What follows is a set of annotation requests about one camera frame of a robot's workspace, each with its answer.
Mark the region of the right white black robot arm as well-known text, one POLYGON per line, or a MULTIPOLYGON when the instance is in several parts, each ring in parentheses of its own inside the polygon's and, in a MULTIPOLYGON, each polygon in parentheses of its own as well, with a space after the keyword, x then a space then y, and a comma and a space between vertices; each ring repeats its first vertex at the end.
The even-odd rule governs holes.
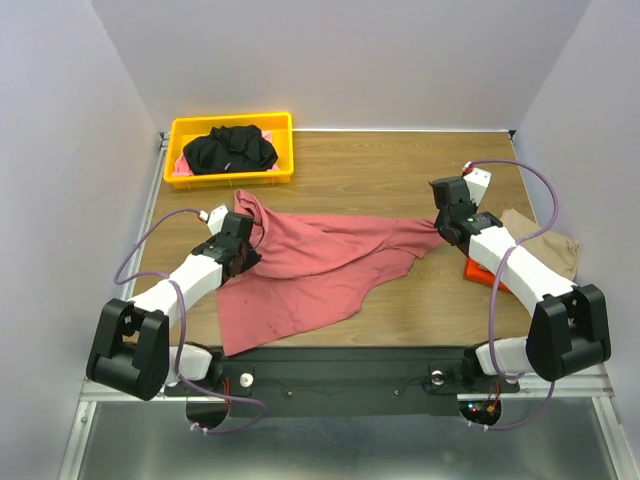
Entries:
POLYGON ((611 340, 605 296, 596 286, 578 286, 560 276, 518 244, 500 220, 480 212, 490 173, 432 182, 440 236, 493 273, 531 316, 524 337, 491 336, 470 348, 460 366, 463 384, 482 390, 496 375, 510 382, 535 373, 552 382, 606 362, 611 340))

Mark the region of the pink red t shirt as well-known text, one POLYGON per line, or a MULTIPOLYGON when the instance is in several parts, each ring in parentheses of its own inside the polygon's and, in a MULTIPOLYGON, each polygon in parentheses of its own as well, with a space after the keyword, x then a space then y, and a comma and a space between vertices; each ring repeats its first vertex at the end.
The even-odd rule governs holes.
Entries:
POLYGON ((234 210, 257 220, 261 259, 216 293, 228 356, 351 317, 442 242, 428 218, 274 212, 245 190, 234 210))

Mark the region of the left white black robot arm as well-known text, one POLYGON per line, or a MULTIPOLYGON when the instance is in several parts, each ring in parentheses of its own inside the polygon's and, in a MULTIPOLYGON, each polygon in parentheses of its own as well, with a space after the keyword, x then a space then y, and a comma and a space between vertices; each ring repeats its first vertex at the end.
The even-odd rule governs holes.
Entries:
POLYGON ((174 272, 149 271, 159 281, 147 291, 103 306, 87 361, 88 379, 141 400, 179 382, 189 382, 202 394, 221 386, 223 371, 213 363, 213 354, 185 340, 170 346, 170 330, 179 323, 185 336, 188 310, 255 266, 261 256, 250 243, 253 218, 225 206, 192 212, 211 237, 194 247, 174 272))

